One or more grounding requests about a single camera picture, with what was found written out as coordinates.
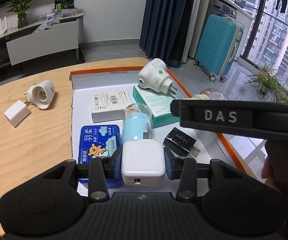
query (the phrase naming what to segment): suitcase wheel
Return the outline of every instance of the suitcase wheel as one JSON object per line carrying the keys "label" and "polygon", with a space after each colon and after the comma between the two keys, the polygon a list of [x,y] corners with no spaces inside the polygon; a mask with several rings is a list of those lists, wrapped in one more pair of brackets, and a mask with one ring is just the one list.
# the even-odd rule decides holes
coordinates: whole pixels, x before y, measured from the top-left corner
{"label": "suitcase wheel", "polygon": [[214,81],[216,80],[215,75],[210,75],[210,76],[209,76],[209,80],[212,81],[212,82],[214,82]]}
{"label": "suitcase wheel", "polygon": [[220,77],[219,78],[223,83],[226,82],[227,78],[226,77]]}

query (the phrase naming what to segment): green plant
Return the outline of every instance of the green plant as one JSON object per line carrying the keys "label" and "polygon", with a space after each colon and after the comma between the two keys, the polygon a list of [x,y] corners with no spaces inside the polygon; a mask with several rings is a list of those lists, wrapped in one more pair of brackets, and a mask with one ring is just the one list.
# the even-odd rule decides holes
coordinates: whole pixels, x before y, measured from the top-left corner
{"label": "green plant", "polygon": [[26,10],[29,9],[32,4],[33,0],[10,0],[7,2],[10,8],[7,12],[15,12],[18,16],[25,14]]}
{"label": "green plant", "polygon": [[258,73],[248,76],[249,80],[245,83],[255,85],[259,93],[263,93],[262,86],[264,86],[271,92],[274,102],[288,104],[288,84],[279,80],[278,74],[273,72],[270,65],[262,64],[259,66]]}
{"label": "green plant", "polygon": [[276,92],[280,89],[280,83],[277,74],[273,74],[273,70],[269,68],[269,65],[265,64],[260,66],[258,73],[249,75],[248,78],[249,80],[245,82],[246,84],[257,87],[259,93],[263,93],[263,85],[271,92],[272,99],[276,99]]}

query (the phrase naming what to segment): dark blue curtain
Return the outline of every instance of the dark blue curtain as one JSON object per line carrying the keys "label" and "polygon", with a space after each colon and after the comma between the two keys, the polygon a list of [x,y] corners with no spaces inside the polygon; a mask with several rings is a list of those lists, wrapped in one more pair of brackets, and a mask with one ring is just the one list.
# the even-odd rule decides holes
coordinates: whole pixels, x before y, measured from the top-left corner
{"label": "dark blue curtain", "polygon": [[194,0],[146,0],[140,48],[180,67]]}

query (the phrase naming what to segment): plastic bag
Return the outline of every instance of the plastic bag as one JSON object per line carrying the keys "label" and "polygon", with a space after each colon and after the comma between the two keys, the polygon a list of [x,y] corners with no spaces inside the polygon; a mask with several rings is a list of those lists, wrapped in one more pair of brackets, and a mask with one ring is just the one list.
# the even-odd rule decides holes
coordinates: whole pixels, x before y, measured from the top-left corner
{"label": "plastic bag", "polygon": [[52,20],[43,22],[35,31],[33,31],[33,33],[39,33],[41,31],[48,30],[52,28],[54,24],[60,24],[60,21],[56,19],[52,19]]}

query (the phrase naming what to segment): clear plastic lid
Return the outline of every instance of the clear plastic lid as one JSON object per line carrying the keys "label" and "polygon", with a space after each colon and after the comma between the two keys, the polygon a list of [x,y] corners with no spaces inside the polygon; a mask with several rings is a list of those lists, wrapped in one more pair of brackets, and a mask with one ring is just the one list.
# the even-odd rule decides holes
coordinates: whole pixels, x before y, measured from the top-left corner
{"label": "clear plastic lid", "polygon": [[207,88],[201,94],[207,95],[210,100],[227,100],[221,91],[214,88]]}

